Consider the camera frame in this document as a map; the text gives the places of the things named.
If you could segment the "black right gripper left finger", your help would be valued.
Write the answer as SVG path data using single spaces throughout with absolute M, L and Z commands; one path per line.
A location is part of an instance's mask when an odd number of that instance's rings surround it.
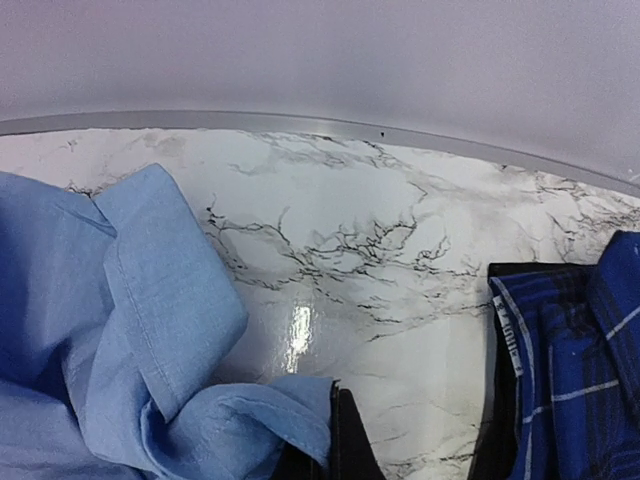
M 323 480 L 320 464 L 295 446 L 286 443 L 274 469 L 274 480 Z

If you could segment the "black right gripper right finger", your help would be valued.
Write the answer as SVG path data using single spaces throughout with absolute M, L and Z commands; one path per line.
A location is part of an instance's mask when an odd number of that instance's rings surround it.
M 333 480 L 384 480 L 349 389 L 332 385 L 329 478 Z

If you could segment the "light blue long sleeve shirt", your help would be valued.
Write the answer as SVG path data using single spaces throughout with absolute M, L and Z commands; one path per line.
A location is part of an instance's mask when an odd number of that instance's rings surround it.
M 332 383 L 212 384 L 248 315 L 174 179 L 1 177 L 1 475 L 267 479 L 329 461 Z

